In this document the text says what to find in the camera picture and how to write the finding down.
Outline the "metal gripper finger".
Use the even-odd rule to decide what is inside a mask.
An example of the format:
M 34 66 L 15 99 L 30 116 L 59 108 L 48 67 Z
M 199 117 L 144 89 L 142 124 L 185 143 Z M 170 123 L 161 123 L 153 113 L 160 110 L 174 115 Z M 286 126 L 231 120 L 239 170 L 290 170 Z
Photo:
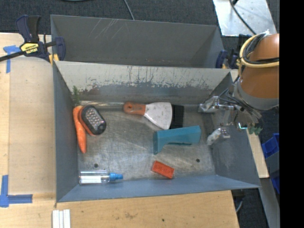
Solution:
M 228 129 L 226 127 L 220 127 L 208 135 L 206 144 L 208 146 L 211 146 L 216 142 L 224 141 L 227 139 L 230 139 L 230 134 L 228 132 Z
M 221 104 L 218 96 L 213 96 L 198 106 L 199 113 L 209 114 L 218 110 L 229 110 L 229 105 Z

